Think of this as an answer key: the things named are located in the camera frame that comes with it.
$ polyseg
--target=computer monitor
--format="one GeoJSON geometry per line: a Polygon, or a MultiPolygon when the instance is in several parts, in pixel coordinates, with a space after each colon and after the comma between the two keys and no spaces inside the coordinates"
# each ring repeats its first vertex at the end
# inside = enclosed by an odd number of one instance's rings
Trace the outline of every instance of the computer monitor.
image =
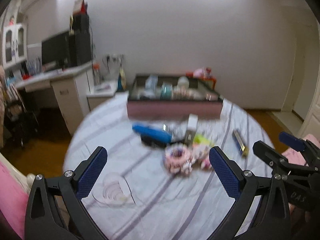
{"type": "Polygon", "coordinates": [[[69,31],[57,34],[42,41],[42,65],[56,62],[55,68],[65,66],[68,61],[68,37],[69,31]]]}

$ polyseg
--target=blue gripper pad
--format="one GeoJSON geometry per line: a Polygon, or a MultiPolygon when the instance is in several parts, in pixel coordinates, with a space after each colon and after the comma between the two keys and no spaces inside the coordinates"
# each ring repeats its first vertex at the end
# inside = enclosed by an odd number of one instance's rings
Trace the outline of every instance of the blue gripper pad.
{"type": "Polygon", "coordinates": [[[105,148],[97,147],[91,156],[82,161],[75,170],[76,197],[81,200],[89,195],[103,167],[106,165],[108,154],[105,148]]]}
{"type": "Polygon", "coordinates": [[[286,132],[279,133],[279,141],[291,147],[297,152],[303,152],[305,149],[304,141],[286,132]]]}
{"type": "Polygon", "coordinates": [[[244,186],[241,168],[217,146],[211,148],[209,160],[228,196],[237,200],[244,186]]]}

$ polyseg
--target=glass cabinet door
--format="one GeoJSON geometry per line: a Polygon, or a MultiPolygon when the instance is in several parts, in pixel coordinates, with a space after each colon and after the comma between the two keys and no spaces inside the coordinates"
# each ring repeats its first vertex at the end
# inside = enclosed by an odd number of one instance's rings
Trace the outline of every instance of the glass cabinet door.
{"type": "Polygon", "coordinates": [[[12,31],[8,30],[5,34],[5,61],[12,61],[14,49],[12,49],[12,31]]]}
{"type": "Polygon", "coordinates": [[[24,56],[24,29],[20,27],[18,30],[18,39],[16,40],[16,50],[18,57],[24,56]]]}

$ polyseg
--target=desk drawer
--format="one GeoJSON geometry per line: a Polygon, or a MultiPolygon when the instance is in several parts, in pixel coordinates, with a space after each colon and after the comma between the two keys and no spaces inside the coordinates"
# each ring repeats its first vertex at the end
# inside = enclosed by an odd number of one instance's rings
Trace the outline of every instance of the desk drawer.
{"type": "Polygon", "coordinates": [[[33,92],[33,91],[37,91],[37,90],[43,90],[46,88],[50,88],[51,84],[49,80],[43,80],[43,81],[39,81],[33,84],[29,84],[26,85],[24,88],[26,90],[27,93],[29,92],[33,92]]]}
{"type": "Polygon", "coordinates": [[[97,106],[101,105],[105,101],[109,100],[112,97],[100,97],[100,98],[93,98],[88,97],[90,111],[93,111],[97,106]]]}
{"type": "Polygon", "coordinates": [[[52,82],[52,87],[57,101],[59,100],[75,100],[79,98],[74,79],[65,79],[52,82]]]}
{"type": "Polygon", "coordinates": [[[61,114],[72,135],[84,118],[74,79],[52,83],[61,114]]]}

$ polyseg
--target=white door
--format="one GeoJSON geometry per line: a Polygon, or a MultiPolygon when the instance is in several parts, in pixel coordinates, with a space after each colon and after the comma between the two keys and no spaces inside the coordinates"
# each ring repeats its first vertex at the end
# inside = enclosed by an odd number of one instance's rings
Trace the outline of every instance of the white door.
{"type": "Polygon", "coordinates": [[[15,25],[4,28],[2,38],[2,61],[4,69],[16,63],[15,60],[15,25]]]}
{"type": "MultiPolygon", "coordinates": [[[[320,33],[320,25],[318,23],[318,32],[320,33]]],[[[313,96],[311,106],[305,121],[298,133],[298,137],[303,138],[308,133],[313,134],[318,140],[320,140],[320,68],[318,73],[318,81],[316,85],[316,91],[313,96]]]]}
{"type": "Polygon", "coordinates": [[[27,60],[27,26],[16,24],[15,30],[15,56],[16,63],[27,60]]]}

